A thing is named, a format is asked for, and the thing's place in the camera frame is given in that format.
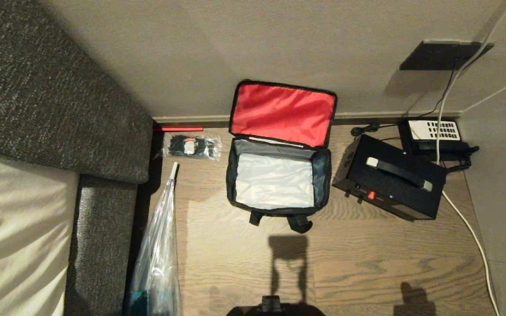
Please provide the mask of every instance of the box handle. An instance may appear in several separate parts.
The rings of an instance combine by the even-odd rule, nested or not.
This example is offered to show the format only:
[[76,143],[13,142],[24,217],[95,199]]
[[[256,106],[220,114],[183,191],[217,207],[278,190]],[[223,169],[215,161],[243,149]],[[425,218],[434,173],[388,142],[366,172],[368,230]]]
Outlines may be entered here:
[[398,176],[404,180],[415,184],[417,187],[422,188],[428,192],[432,191],[432,183],[427,180],[421,178],[420,176],[414,174],[413,172],[409,172],[403,168],[390,164],[389,162],[383,162],[382,160],[378,160],[374,157],[369,157],[366,160],[366,165],[371,166],[372,168],[376,168],[378,170],[382,170],[388,173],[393,174],[394,176]]

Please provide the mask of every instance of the power adapter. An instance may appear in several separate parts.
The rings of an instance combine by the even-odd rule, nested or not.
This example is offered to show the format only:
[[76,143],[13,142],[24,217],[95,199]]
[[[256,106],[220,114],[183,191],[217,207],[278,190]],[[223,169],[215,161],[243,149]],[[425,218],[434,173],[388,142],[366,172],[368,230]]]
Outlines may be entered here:
[[479,148],[462,142],[458,125],[455,121],[418,119],[405,120],[398,125],[403,150],[412,156],[422,156],[427,160],[436,160],[436,137],[440,134],[438,150],[440,160],[469,160],[470,155]]

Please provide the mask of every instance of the white cushion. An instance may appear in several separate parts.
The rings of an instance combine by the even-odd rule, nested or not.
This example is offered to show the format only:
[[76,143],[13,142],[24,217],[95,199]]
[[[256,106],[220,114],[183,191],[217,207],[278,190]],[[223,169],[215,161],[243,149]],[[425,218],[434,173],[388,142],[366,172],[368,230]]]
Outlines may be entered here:
[[64,313],[78,178],[0,161],[0,316]]

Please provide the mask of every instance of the white cable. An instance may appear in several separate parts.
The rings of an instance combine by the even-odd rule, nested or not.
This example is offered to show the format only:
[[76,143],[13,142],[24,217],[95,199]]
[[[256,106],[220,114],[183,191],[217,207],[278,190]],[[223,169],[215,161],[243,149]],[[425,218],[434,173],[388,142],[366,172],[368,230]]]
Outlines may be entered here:
[[499,16],[499,18],[497,19],[497,21],[495,22],[495,24],[493,25],[492,29],[489,31],[489,33],[487,34],[487,36],[484,38],[484,40],[483,40],[483,42],[482,42],[482,44],[480,46],[480,49],[477,50],[477,52],[475,54],[473,54],[473,56],[470,59],[468,59],[468,61],[465,62],[462,65],[462,67],[458,68],[458,71],[454,75],[454,79],[452,80],[452,82],[450,82],[450,85],[446,89],[446,94],[444,95],[444,98],[442,98],[442,102],[440,104],[440,109],[438,110],[437,134],[436,134],[436,164],[440,164],[440,152],[438,150],[438,144],[440,142],[440,133],[438,132],[439,131],[438,128],[440,128],[440,126],[441,126],[440,125],[440,121],[441,121],[441,118],[442,118],[442,112],[444,111],[444,104],[446,103],[446,99],[448,99],[448,95],[450,94],[450,90],[452,90],[452,87],[454,86],[454,83],[458,79],[458,76],[460,76],[460,72],[462,70],[464,70],[474,60],[476,60],[476,58],[484,51],[484,48],[489,43],[489,40],[492,38],[493,33],[495,32],[497,26],[500,24],[500,22],[502,21],[502,18],[504,18],[505,15],[506,15],[506,8],[502,12],[502,14]]
[[458,213],[460,218],[462,218],[462,220],[464,221],[464,224],[466,224],[466,226],[468,226],[468,229],[472,233],[473,239],[476,241],[477,247],[480,249],[481,258],[484,260],[485,280],[488,283],[489,298],[492,300],[492,304],[493,304],[493,308],[495,310],[495,313],[497,314],[497,316],[499,316],[499,309],[497,308],[497,303],[495,302],[495,298],[493,297],[493,292],[492,292],[492,281],[489,276],[488,260],[485,257],[485,252],[484,252],[484,249],[481,247],[480,240],[477,238],[476,232],[473,231],[473,228],[470,225],[470,223],[466,220],[466,218],[464,218],[464,215],[462,215],[462,213],[458,210],[458,208],[456,208],[456,205],[454,205],[454,203],[452,203],[452,201],[448,198],[448,195],[446,195],[446,192],[443,191],[442,195],[444,195],[444,198],[446,198],[448,203],[450,203],[450,206],[452,206],[452,208]]
[[[492,38],[493,33],[495,32],[497,26],[500,24],[502,18],[505,15],[506,15],[506,8],[502,12],[502,14],[499,16],[499,18],[497,19],[497,21],[495,22],[495,24],[493,25],[492,29],[489,31],[489,33],[487,34],[487,36],[484,38],[484,40],[483,40],[483,42],[482,42],[482,44],[480,46],[480,49],[477,50],[477,52],[467,62],[465,62],[462,65],[462,67],[460,67],[458,69],[458,71],[454,75],[454,79],[450,82],[450,84],[448,85],[448,88],[446,89],[446,94],[444,95],[444,98],[442,98],[442,102],[440,104],[440,109],[438,110],[437,134],[436,134],[436,164],[440,164],[440,150],[439,150],[439,147],[438,147],[438,144],[440,142],[440,133],[438,131],[439,131],[439,128],[441,126],[440,121],[442,120],[442,112],[444,111],[444,104],[446,103],[446,99],[448,98],[448,95],[450,94],[450,90],[452,90],[452,87],[454,86],[454,83],[458,79],[458,76],[460,76],[460,72],[462,70],[464,70],[472,62],[474,62],[474,60],[476,60],[476,58],[484,51],[484,48],[489,43],[489,40]],[[477,247],[480,250],[481,258],[484,261],[485,280],[486,280],[487,286],[488,286],[489,298],[492,301],[493,309],[495,310],[496,315],[499,316],[499,309],[497,308],[497,303],[495,302],[495,298],[493,297],[492,282],[491,282],[491,278],[489,276],[488,260],[485,257],[484,249],[482,248],[482,246],[480,244],[480,241],[478,240],[478,238],[476,236],[476,232],[473,231],[473,228],[470,225],[470,223],[466,220],[466,218],[464,218],[464,215],[462,215],[462,213],[458,210],[458,208],[456,207],[456,205],[454,205],[454,203],[452,203],[452,201],[450,200],[450,198],[448,198],[448,195],[446,194],[446,192],[444,192],[444,190],[442,191],[442,195],[444,196],[444,198],[446,198],[446,200],[448,201],[448,203],[450,204],[450,206],[452,206],[452,208],[454,208],[454,210],[456,211],[456,213],[458,214],[458,216],[460,216],[460,218],[464,221],[464,224],[466,224],[466,226],[468,227],[468,229],[472,233],[472,236],[473,236],[474,240],[476,241]]]

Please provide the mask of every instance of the sofa cushion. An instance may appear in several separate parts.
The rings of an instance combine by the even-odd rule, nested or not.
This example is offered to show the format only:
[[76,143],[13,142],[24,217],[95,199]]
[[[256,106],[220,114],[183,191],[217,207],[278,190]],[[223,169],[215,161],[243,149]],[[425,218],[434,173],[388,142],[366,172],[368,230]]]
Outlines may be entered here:
[[65,316],[121,315],[137,188],[79,177]]
[[0,315],[61,315],[78,174],[0,161]]

